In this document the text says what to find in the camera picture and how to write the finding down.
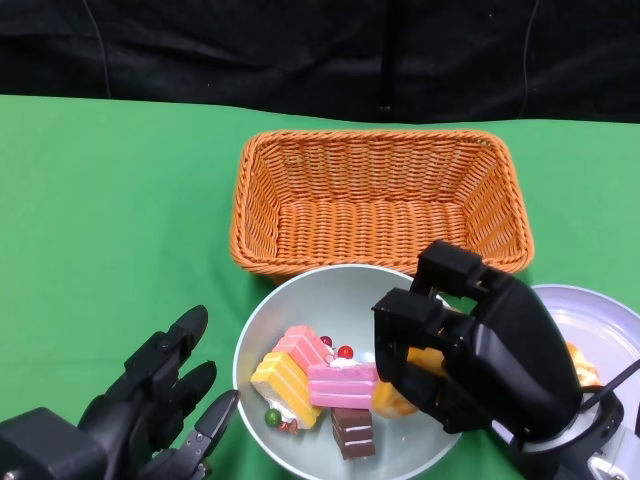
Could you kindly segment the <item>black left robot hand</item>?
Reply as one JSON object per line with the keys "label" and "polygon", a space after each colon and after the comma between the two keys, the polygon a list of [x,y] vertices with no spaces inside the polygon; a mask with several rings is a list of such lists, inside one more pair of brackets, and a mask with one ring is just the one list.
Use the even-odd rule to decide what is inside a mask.
{"label": "black left robot hand", "polygon": [[217,377],[206,361],[185,376],[191,356],[208,325],[208,311],[197,305],[165,332],[154,333],[124,364],[123,374],[96,397],[79,422],[106,453],[107,479],[205,479],[208,457],[237,410],[240,394],[220,394],[196,421],[180,447],[173,445],[185,419]]}

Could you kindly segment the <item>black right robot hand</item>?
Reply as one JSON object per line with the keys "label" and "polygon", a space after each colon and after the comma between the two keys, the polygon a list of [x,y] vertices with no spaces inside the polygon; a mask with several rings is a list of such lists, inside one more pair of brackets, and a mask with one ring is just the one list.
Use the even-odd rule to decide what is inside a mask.
{"label": "black right robot hand", "polygon": [[526,441],[564,430],[582,402],[569,349],[535,292],[442,240],[409,289],[372,308],[380,379],[448,433],[497,421]]}

